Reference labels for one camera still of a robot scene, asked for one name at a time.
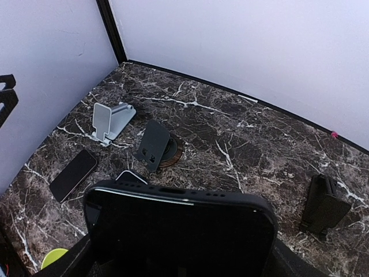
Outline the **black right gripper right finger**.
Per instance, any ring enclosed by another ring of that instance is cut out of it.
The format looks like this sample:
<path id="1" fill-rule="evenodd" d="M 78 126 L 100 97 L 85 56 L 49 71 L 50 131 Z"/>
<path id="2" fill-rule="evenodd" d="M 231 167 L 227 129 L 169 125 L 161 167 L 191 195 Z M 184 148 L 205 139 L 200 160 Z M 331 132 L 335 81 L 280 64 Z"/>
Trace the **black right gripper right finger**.
<path id="1" fill-rule="evenodd" d="M 272 276 L 326 277 L 327 274 L 305 262 L 277 238 L 272 252 Z"/>

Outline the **purple phone dark screen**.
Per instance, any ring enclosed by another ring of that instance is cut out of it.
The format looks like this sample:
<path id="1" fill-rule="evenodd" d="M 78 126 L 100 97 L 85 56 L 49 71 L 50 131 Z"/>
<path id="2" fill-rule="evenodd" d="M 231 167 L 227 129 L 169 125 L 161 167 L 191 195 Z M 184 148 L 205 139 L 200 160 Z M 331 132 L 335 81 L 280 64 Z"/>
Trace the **purple phone dark screen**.
<path id="1" fill-rule="evenodd" d="M 96 166 L 97 159 L 88 150 L 80 151 L 49 185 L 56 201 L 64 202 Z"/>

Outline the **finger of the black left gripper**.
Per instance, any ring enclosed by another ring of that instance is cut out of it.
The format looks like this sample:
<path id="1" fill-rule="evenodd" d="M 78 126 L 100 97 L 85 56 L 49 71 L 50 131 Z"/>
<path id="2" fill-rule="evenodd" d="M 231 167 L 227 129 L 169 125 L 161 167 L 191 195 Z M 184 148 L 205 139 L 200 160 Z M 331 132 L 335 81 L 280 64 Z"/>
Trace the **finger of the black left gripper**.
<path id="1" fill-rule="evenodd" d="M 5 123 L 11 112 L 18 104 L 18 97 L 14 90 L 16 79 L 13 74 L 1 75 L 1 83 L 4 87 L 1 89 L 1 118 L 0 127 Z"/>

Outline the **white folding phone stand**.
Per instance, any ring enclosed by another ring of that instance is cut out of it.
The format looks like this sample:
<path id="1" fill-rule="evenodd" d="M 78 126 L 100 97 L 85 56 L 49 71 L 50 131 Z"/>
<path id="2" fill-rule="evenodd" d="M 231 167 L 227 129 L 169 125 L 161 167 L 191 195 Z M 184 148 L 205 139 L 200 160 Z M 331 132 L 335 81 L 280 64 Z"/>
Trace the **white folding phone stand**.
<path id="1" fill-rule="evenodd" d="M 113 108 L 95 103 L 92 117 L 92 127 L 94 128 L 92 137 L 104 147 L 111 145 L 135 115 L 136 109 L 128 103 L 120 102 Z"/>

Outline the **black phone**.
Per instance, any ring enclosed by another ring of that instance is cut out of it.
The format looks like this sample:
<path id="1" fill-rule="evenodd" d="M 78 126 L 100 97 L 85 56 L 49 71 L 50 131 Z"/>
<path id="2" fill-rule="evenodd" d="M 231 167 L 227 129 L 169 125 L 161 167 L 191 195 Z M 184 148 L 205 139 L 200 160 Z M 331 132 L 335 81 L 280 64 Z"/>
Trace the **black phone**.
<path id="1" fill-rule="evenodd" d="M 84 215 L 106 276 L 262 276 L 277 221 L 258 196 L 100 181 Z"/>

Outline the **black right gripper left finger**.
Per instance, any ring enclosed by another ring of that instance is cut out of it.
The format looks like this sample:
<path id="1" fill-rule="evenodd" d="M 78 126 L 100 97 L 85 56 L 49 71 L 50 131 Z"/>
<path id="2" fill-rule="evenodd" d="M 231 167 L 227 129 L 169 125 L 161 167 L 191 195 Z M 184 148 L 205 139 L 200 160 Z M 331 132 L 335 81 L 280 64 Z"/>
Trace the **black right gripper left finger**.
<path id="1" fill-rule="evenodd" d="M 60 259 L 33 274 L 34 277 L 87 276 L 95 262 L 90 236 L 80 239 Z"/>

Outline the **lavender phone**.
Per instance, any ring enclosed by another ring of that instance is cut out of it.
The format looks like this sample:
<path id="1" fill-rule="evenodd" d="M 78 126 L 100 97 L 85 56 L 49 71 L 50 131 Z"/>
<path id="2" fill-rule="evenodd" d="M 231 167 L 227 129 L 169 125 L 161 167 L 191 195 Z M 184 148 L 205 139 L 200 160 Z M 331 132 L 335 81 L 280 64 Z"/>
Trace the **lavender phone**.
<path id="1" fill-rule="evenodd" d="M 147 185 L 148 181 L 141 175 L 131 170 L 123 170 L 115 179 L 118 182 L 134 182 L 137 184 Z"/>

